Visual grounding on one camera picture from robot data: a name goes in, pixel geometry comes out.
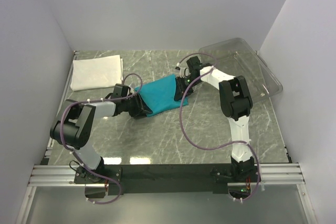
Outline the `teal t-shirt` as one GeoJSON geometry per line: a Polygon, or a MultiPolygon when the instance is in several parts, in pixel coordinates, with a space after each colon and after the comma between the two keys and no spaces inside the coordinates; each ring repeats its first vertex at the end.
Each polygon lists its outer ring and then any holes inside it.
{"type": "Polygon", "coordinates": [[[152,111],[147,117],[180,107],[181,101],[174,100],[176,92],[175,79],[175,75],[171,74],[142,86],[139,95],[152,111]]]}

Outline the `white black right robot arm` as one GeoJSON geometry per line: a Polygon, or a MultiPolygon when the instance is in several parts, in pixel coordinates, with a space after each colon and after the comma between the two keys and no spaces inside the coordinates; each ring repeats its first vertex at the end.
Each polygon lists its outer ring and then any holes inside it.
{"type": "Polygon", "coordinates": [[[179,76],[175,78],[176,91],[174,100],[180,101],[179,122],[183,135],[190,142],[182,123],[182,107],[192,88],[201,82],[210,84],[219,91],[222,113],[228,118],[231,132],[231,165],[223,176],[232,181],[245,181],[257,171],[254,151],[250,148],[249,116],[253,100],[243,76],[232,76],[218,70],[210,63],[202,63],[196,53],[184,57],[187,67],[180,67],[179,61],[175,69],[179,76]]]}

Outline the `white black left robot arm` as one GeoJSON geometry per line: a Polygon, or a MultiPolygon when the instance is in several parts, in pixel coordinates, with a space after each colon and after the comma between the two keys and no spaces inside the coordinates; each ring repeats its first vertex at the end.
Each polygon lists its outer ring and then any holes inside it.
{"type": "Polygon", "coordinates": [[[107,173],[103,158],[89,144],[93,121],[123,112],[139,119],[151,114],[152,110],[140,94],[124,84],[116,84],[113,92],[96,102],[67,99],[50,128],[50,137],[70,151],[91,182],[99,183],[107,173]]]}

